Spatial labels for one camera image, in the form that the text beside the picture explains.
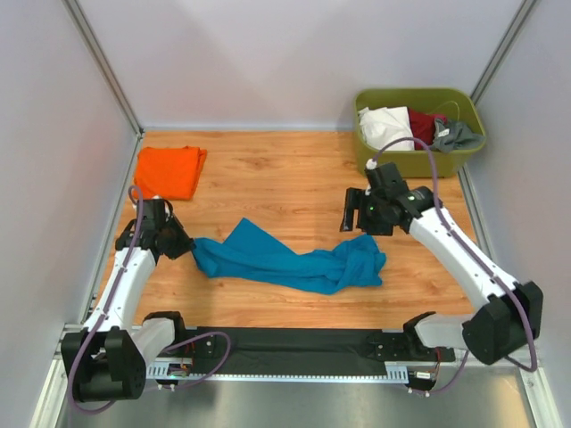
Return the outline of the blue t-shirt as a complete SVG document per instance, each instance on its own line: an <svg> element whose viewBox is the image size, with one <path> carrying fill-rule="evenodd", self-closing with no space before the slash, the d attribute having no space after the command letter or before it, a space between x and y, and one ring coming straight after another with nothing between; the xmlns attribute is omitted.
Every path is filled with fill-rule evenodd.
<svg viewBox="0 0 571 428"><path fill-rule="evenodd" d="M375 239L360 235L332 250L297 254L247 218L223 242L194 240L196 266L209 278L242 278L333 295L347 287L378 287L387 261Z"/></svg>

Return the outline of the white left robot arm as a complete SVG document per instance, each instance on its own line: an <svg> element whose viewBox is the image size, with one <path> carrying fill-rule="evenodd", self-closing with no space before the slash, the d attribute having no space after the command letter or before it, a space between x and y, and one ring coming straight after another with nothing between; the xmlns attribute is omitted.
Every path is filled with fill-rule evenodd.
<svg viewBox="0 0 571 428"><path fill-rule="evenodd" d="M81 329L63 337L62 359L68 395L75 402L138 399L147 367L163 353L181 356L187 347L177 311L134 320L142 292L160 258L177 259L194 248L170 202L146 199L115 242L113 268L103 294Z"/></svg>

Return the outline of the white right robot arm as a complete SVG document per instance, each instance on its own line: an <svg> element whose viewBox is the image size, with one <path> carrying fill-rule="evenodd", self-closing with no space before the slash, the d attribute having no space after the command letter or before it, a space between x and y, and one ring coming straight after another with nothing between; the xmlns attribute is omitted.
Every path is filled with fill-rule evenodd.
<svg viewBox="0 0 571 428"><path fill-rule="evenodd" d="M396 165L368 160L368 186L345 194L341 231L390 236L396 227L436 257L468 297L473 313L445 316L427 312L411 319L401 338L403 352L420 360L434 348L467 350L485 365L534 347L542 323L543 293L533 281L522 283L491 261L459 228L434 188L408 187Z"/></svg>

